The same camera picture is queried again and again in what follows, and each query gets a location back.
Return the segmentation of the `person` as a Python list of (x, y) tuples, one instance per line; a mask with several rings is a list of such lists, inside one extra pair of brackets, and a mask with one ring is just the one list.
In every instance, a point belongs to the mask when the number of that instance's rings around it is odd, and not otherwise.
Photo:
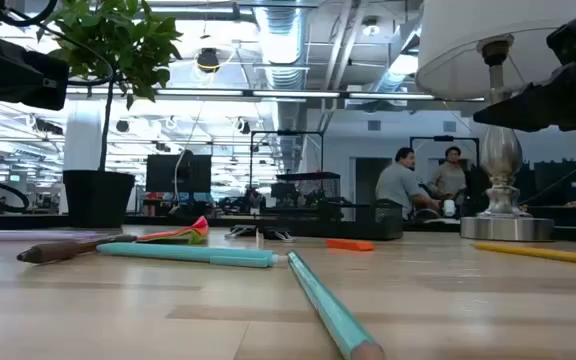
[(453, 200), (460, 207), (467, 189), (466, 174), (461, 166), (461, 150), (451, 146), (445, 151), (445, 161), (432, 173), (427, 183), (431, 194), (437, 199)]
[(414, 150), (410, 147), (400, 148), (394, 161), (380, 173), (375, 188), (377, 200), (387, 200), (401, 206), (404, 220), (410, 218), (415, 207), (437, 211), (441, 204), (419, 185), (414, 168)]

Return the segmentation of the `teal click pen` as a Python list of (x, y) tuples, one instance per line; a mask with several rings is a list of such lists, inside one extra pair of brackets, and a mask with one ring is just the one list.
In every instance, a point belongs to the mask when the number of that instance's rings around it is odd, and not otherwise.
[(212, 248), (149, 243), (107, 243), (96, 247), (98, 253), (112, 256), (202, 262), (212, 265), (270, 268), (288, 261), (270, 250)]

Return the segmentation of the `table lamp white shade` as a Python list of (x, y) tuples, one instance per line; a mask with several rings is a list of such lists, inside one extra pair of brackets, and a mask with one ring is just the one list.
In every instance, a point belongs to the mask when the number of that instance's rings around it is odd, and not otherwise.
[[(576, 0), (424, 0), (416, 84), (443, 100), (499, 103), (552, 74), (559, 61), (546, 37), (575, 17)], [(489, 205), (461, 219), (462, 237), (550, 241), (553, 221), (535, 218), (518, 206), (514, 181), (522, 164), (515, 132), (488, 126), (480, 165), (491, 182)]]

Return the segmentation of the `black mesh desk organizer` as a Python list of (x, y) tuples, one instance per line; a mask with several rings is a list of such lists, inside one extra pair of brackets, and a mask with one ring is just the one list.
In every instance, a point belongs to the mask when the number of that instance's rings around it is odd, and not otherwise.
[(292, 236), (390, 241), (402, 236), (402, 208), (388, 200), (354, 204), (341, 196), (332, 172), (279, 175), (271, 185), (275, 203), (258, 223)]

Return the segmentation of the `green potted plant black pot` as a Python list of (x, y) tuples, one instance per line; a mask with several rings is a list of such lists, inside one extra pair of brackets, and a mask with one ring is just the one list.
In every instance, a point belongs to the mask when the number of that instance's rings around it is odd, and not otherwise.
[(74, 227), (118, 228), (123, 224), (135, 177), (106, 167), (115, 96), (128, 106), (155, 99), (180, 59), (176, 20), (154, 12), (148, 0), (59, 0), (38, 26), (36, 37), (57, 43), (51, 56), (69, 66), (73, 87), (103, 90), (105, 103), (79, 101), (65, 131), (62, 180), (67, 215)]

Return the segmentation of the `black rig frame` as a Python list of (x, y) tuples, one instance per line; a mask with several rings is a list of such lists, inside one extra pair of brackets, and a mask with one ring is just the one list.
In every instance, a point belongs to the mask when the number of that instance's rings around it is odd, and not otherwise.
[[(277, 179), (283, 180), (304, 180), (307, 178), (306, 172), (298, 169), (299, 165), (304, 165), (305, 143), (311, 135), (317, 135), (319, 142), (314, 146), (319, 150), (319, 170), (323, 170), (324, 165), (324, 133), (321, 131), (299, 131), (299, 130), (253, 130), (250, 133), (249, 146), (249, 186), (253, 186), (253, 159), (260, 146), (267, 146), (271, 149), (278, 148), (279, 154), (272, 154), (272, 158), (279, 161), (280, 173)], [(319, 181), (319, 189), (323, 190), (324, 180), (321, 172), (315, 176), (315, 171), (309, 173), (309, 177)]]
[(481, 165), (481, 149), (480, 149), (480, 140), (475, 137), (455, 137), (451, 135), (437, 135), (437, 136), (411, 136), (409, 138), (408, 146), (410, 148), (414, 148), (415, 152), (418, 151), (414, 147), (414, 143), (419, 141), (432, 141), (432, 142), (445, 142), (445, 143), (454, 143), (454, 142), (463, 142), (468, 141), (474, 144), (474, 149), (470, 150), (475, 155), (475, 160), (473, 165), (475, 167), (479, 167)]

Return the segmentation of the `yellow pencil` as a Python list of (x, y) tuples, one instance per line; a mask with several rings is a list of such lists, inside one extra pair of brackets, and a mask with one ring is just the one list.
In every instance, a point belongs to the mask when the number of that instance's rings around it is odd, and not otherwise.
[(503, 245), (492, 242), (475, 242), (473, 247), (478, 250), (485, 250), (497, 253), (511, 255), (520, 255), (527, 257), (543, 258), (562, 262), (576, 263), (576, 252), (535, 248), (527, 246)]

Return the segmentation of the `black table frame rail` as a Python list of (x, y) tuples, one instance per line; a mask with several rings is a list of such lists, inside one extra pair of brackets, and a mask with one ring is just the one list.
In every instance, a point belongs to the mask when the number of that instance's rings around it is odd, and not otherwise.
[[(196, 216), (137, 216), (126, 215), (124, 218), (125, 225), (148, 225), (148, 226), (189, 226), (198, 220)], [(260, 218), (251, 216), (223, 216), (207, 217), (208, 224), (212, 227), (231, 227), (234, 225), (256, 224)]]

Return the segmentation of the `teal wooden pencil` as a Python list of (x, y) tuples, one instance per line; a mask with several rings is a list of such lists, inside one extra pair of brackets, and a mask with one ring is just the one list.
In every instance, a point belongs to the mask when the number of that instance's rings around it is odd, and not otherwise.
[(344, 360), (386, 360), (383, 347), (296, 252), (288, 264)]

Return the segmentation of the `black computer monitor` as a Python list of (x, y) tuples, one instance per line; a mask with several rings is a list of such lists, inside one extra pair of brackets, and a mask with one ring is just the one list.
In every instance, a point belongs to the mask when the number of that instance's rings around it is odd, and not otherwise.
[(211, 189), (212, 157), (185, 154), (149, 155), (146, 161), (146, 190), (148, 192), (204, 192)]

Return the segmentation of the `dark storage bins shelf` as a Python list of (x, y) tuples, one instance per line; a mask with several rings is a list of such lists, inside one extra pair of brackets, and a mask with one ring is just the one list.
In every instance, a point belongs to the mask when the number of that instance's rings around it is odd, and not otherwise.
[(576, 161), (534, 164), (536, 194), (528, 210), (557, 226), (576, 227)]

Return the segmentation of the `black binder clip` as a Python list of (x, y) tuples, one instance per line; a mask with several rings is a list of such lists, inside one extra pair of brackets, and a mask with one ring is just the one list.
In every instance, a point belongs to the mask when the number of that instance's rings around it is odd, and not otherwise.
[(284, 243), (295, 243), (296, 239), (287, 229), (277, 227), (264, 227), (261, 234), (265, 240), (276, 240)]
[(227, 240), (233, 240), (238, 237), (251, 237), (255, 236), (257, 233), (257, 227), (255, 225), (235, 225), (229, 229), (229, 232), (225, 235)]

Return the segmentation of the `brown pen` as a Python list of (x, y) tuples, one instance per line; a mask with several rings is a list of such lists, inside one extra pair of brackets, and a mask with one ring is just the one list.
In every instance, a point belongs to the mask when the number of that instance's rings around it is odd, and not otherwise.
[(134, 235), (116, 235), (105, 237), (94, 241), (71, 241), (58, 243), (45, 243), (35, 245), (28, 250), (19, 253), (16, 259), (20, 262), (30, 264), (46, 264), (69, 260), (81, 254), (95, 252), (99, 245), (113, 242), (134, 242), (137, 237)]

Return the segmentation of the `orange eraser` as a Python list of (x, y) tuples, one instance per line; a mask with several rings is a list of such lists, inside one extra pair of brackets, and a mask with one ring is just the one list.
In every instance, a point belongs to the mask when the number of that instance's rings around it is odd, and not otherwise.
[(326, 246), (330, 249), (357, 252), (369, 252), (375, 250), (375, 246), (371, 242), (348, 239), (327, 239)]

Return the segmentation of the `colourful sticky notes pad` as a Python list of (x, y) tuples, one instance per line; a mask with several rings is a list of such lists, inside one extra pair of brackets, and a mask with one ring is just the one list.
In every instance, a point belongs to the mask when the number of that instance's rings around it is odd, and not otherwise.
[(152, 233), (137, 237), (137, 242), (173, 242), (185, 240), (195, 245), (205, 242), (209, 235), (209, 224), (204, 216), (200, 216), (192, 225), (165, 232)]

